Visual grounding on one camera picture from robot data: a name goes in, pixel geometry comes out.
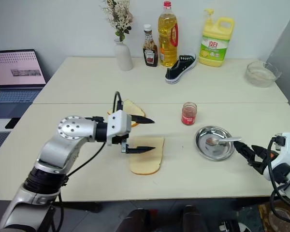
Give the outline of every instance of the metal plate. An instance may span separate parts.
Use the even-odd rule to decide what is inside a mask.
[[[224,142],[217,145],[209,145],[206,140],[210,137],[217,139],[232,137],[230,133],[220,127],[206,126],[198,130],[195,135],[195,144],[201,155],[205,158],[220,161],[225,160],[234,152],[233,142]]]

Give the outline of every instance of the red jar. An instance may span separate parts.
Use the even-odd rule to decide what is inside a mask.
[[[197,115],[197,105],[193,102],[186,102],[182,109],[182,122],[185,125],[192,125]]]

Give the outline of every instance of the sneaker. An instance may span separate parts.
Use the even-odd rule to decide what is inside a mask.
[[[166,71],[165,81],[169,84],[177,83],[184,73],[193,69],[197,63],[196,55],[181,55],[175,65]]]

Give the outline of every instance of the laptop screen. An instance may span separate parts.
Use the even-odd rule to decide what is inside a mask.
[[[34,50],[0,51],[0,88],[43,87],[45,84]]]

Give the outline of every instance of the black pants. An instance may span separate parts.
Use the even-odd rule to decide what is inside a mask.
[[[196,207],[187,205],[181,216],[182,232],[208,232],[204,219]],[[149,232],[150,212],[136,209],[121,222],[116,232]]]

